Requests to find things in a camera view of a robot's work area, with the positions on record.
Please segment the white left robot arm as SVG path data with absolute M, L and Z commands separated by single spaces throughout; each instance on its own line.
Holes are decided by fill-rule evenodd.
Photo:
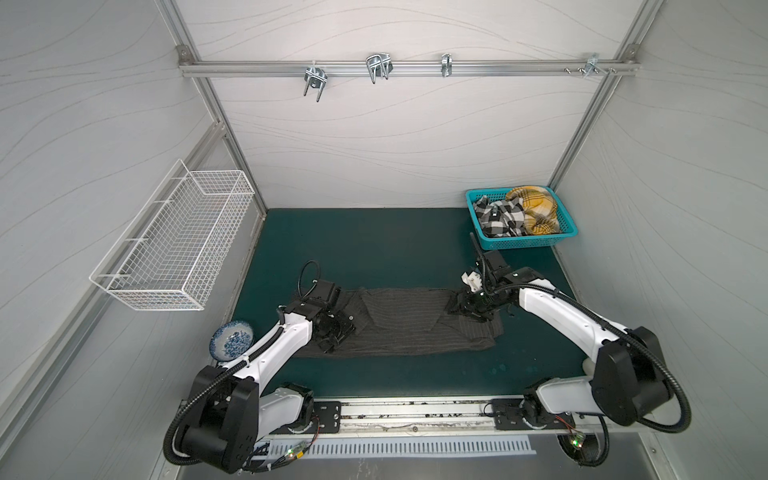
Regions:
M 229 474 L 262 473 L 303 455 L 306 442 L 272 462 L 255 462 L 263 437 L 281 428 L 303 432 L 319 426 L 310 389 L 286 383 L 270 394 L 263 390 L 306 345 L 331 352 L 354 332 L 354 318 L 344 313 L 340 296 L 335 283 L 314 281 L 308 292 L 279 307 L 276 324 L 242 354 L 200 370 L 164 435 L 165 460 L 176 466 L 205 463 Z

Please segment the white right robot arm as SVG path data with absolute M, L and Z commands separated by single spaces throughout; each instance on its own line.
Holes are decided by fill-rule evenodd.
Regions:
M 586 355 L 583 375 L 545 379 L 528 388 L 519 409 L 531 428 L 541 429 L 561 413 L 606 417 L 620 426 L 639 423 L 669 434 L 690 426 L 688 397 L 651 330 L 608 320 L 539 272 L 513 269 L 497 251 L 479 251 L 474 269 L 462 281 L 455 312 L 486 321 L 515 306 L 543 320 Z

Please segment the dark grey striped shirt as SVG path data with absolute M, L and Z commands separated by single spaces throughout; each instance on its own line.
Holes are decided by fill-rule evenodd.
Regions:
M 421 356 L 481 351 L 504 333 L 501 316 L 478 320 L 455 309 L 448 289 L 382 288 L 343 290 L 332 312 L 352 321 L 354 331 L 329 353 L 315 340 L 297 358 Z

